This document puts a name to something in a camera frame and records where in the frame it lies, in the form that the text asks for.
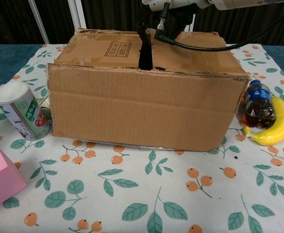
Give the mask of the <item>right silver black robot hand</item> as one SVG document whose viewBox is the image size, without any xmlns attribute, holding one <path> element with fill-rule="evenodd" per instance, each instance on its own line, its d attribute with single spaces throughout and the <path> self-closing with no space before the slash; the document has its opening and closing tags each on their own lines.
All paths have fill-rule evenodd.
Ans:
<svg viewBox="0 0 284 233">
<path fill-rule="evenodd" d="M 153 69 L 151 39 L 146 30 L 156 28 L 160 24 L 166 2 L 170 5 L 163 33 L 171 39 L 176 39 L 186 26 L 192 23 L 194 14 L 211 5 L 209 0 L 143 0 L 136 21 L 136 32 L 142 41 L 139 58 L 139 68 L 142 70 Z"/>
</svg>

